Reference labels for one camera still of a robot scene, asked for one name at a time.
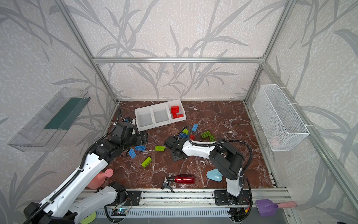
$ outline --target red water bottle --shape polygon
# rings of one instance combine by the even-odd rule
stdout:
[[[167,180],[175,183],[193,184],[195,182],[195,177],[194,175],[179,174],[174,177],[167,177]]]

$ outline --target patterned wallpaper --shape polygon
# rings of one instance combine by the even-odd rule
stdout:
[[[308,138],[290,151],[273,152],[252,107],[263,84],[272,84],[262,72],[252,95],[248,109],[263,142],[263,151],[269,158],[272,172],[279,187],[286,187],[297,203],[297,212],[303,224],[358,224],[358,214],[338,186],[325,163]]]
[[[96,57],[259,57],[286,0],[65,0]],[[243,99],[258,65],[101,65],[119,99]]]
[[[296,4],[268,61],[358,184],[357,23],[358,1]],[[261,77],[260,84],[270,83]],[[358,223],[358,214],[308,139],[288,152],[265,148],[280,186],[298,202],[303,223]]]
[[[23,223],[26,204],[73,172],[115,105],[54,9],[52,1],[0,1],[0,223]],[[88,90],[91,100],[57,148],[21,152],[8,146],[62,87]]]
[[[356,184],[357,23],[358,1],[296,5],[269,58],[270,65],[287,83],[287,89]]]
[[[101,70],[118,99],[243,100],[257,67],[199,64],[196,76],[190,75],[188,64],[103,64]]]

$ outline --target white wire basket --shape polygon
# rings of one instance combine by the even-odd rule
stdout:
[[[310,133],[278,85],[261,85],[253,103],[272,151],[293,149]]]

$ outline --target marble floor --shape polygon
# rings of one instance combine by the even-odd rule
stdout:
[[[123,101],[120,103],[123,118],[135,118],[134,109],[157,103],[162,101]],[[195,184],[173,183],[172,188],[225,188],[224,178],[221,182],[216,182],[206,177],[208,171],[215,169],[209,159],[191,156],[174,162],[168,148],[164,152],[154,150],[155,146],[162,146],[168,136],[177,135],[181,128],[193,124],[199,125],[193,133],[197,141],[208,142],[209,138],[201,139],[200,134],[210,131],[216,139],[239,139],[249,143],[253,149],[253,159],[245,171],[245,176],[252,188],[273,187],[242,101],[182,101],[182,104],[187,119],[147,130],[149,137],[145,152],[135,150],[137,157],[134,159],[127,155],[113,160],[107,168],[112,168],[114,175],[105,181],[103,187],[116,181],[127,189],[160,188],[166,176],[192,174],[195,176]],[[240,143],[233,145],[244,155],[245,165],[249,156],[247,148]],[[143,168],[141,163],[147,157],[150,157],[152,162]]]

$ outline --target pink watering can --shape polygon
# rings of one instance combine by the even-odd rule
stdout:
[[[107,169],[104,173],[101,171],[93,178],[93,180],[91,180],[87,187],[90,189],[97,189],[105,182],[106,177],[111,177],[112,175],[112,169]]]

